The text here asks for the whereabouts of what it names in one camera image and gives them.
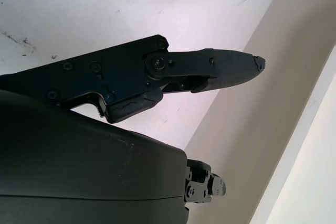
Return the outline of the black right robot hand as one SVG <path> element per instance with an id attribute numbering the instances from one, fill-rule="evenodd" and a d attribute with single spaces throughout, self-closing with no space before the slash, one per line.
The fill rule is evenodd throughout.
<path id="1" fill-rule="evenodd" d="M 266 61 L 168 51 L 155 35 L 1 76 L 1 223 L 187 223 L 226 186 L 179 148 L 116 123 L 166 93 L 233 87 Z"/>

